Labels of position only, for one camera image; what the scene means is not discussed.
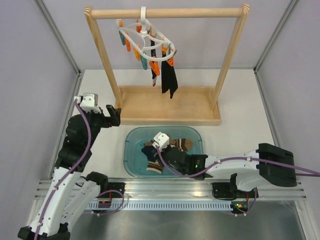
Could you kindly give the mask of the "brown striped sock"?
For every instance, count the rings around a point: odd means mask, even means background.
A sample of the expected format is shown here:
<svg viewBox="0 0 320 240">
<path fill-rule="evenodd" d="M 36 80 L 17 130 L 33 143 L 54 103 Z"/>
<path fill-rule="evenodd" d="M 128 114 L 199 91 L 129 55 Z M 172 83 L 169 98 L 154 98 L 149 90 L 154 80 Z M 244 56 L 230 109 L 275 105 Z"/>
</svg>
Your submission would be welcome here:
<svg viewBox="0 0 320 240">
<path fill-rule="evenodd" d="M 193 142 L 188 138 L 171 139 L 169 144 L 176 147 L 181 152 L 188 152 L 193 147 Z"/>
<path fill-rule="evenodd" d="M 152 142 L 153 140 L 151 141 L 148 141 L 148 142 L 145 142 L 144 143 L 144 147 L 145 146 L 152 146 Z M 148 165 L 147 165 L 147 168 L 146 168 L 147 171 L 153 171 L 153 172 L 156 172 L 158 174 L 162 174 L 163 172 L 163 165 L 159 162 L 151 162 L 151 161 L 148 161 Z"/>
</svg>

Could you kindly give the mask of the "navy patterned sock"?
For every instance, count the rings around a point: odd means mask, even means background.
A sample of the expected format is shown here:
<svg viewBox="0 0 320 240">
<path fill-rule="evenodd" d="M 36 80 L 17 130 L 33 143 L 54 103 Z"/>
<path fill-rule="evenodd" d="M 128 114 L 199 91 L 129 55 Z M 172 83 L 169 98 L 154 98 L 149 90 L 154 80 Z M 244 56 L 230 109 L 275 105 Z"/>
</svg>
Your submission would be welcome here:
<svg viewBox="0 0 320 240">
<path fill-rule="evenodd" d="M 158 163 L 159 162 L 159 155 L 152 145 L 145 146 L 141 149 L 141 152 L 147 157 L 149 162 Z"/>
<path fill-rule="evenodd" d="M 150 53 L 153 58 L 157 57 L 155 49 L 152 49 L 150 51 Z M 150 65 L 150 69 L 151 69 L 151 73 L 152 73 L 152 86 L 154 87 L 157 82 L 157 77 L 160 75 L 160 69 L 159 69 L 159 65 L 156 61 L 150 61 L 149 65 Z"/>
</svg>

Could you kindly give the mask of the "black sock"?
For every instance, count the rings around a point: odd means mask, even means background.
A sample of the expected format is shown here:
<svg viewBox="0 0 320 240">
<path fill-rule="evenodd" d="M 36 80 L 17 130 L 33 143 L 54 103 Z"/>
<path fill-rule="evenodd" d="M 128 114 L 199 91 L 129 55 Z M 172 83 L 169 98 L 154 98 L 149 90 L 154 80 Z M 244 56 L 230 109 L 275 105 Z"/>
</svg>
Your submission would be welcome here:
<svg viewBox="0 0 320 240">
<path fill-rule="evenodd" d="M 178 81 L 176 72 L 173 66 L 165 60 L 161 62 L 161 91 L 166 93 L 169 91 L 170 99 L 173 98 L 174 93 L 178 89 Z"/>
</svg>

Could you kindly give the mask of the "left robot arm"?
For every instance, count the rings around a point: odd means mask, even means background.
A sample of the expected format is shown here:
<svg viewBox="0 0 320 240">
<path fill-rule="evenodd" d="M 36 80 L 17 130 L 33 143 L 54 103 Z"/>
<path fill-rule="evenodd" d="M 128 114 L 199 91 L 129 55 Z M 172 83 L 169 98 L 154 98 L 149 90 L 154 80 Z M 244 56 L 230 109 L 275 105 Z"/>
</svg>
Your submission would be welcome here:
<svg viewBox="0 0 320 240">
<path fill-rule="evenodd" d="M 79 217 L 96 198 L 124 198 L 124 190 L 112 189 L 108 177 L 91 172 L 84 177 L 80 191 L 70 199 L 72 190 L 92 156 L 91 147 L 102 128 L 121 124 L 121 109 L 107 105 L 109 116 L 100 107 L 85 112 L 80 104 L 78 114 L 72 116 L 65 130 L 62 148 L 54 166 L 51 185 L 35 219 L 22 227 L 17 237 L 21 240 L 68 240 Z"/>
</svg>

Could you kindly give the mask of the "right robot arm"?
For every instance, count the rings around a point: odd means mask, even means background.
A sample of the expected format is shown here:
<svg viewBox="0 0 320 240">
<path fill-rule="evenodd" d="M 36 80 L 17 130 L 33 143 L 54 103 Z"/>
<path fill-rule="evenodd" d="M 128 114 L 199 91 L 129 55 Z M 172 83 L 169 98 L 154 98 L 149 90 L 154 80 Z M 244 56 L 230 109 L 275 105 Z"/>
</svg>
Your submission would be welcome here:
<svg viewBox="0 0 320 240">
<path fill-rule="evenodd" d="M 194 180 L 229 179 L 228 191 L 234 197 L 268 184 L 283 188 L 297 186 L 292 152 L 269 143 L 234 156 L 188 154 L 175 147 L 158 150 L 162 164 L 173 174 Z"/>
</svg>

